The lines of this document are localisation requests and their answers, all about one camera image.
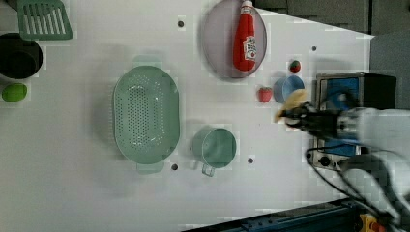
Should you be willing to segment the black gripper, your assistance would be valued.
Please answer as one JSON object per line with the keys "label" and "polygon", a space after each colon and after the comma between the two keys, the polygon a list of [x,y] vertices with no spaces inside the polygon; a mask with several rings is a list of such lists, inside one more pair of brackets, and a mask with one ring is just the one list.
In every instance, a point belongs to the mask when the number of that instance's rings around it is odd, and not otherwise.
{"label": "black gripper", "polygon": [[309,101],[279,114],[288,127],[307,132],[319,139],[337,137],[338,111],[318,110]]}

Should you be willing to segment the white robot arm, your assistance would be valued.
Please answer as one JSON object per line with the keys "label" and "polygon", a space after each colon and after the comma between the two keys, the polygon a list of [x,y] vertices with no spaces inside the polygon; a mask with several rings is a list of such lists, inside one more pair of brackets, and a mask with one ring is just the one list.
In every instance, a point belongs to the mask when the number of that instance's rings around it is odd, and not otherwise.
{"label": "white robot arm", "polygon": [[409,232],[409,112],[355,107],[318,110],[310,102],[283,107],[278,122],[340,147],[367,149],[338,165],[342,191],[394,232]]}

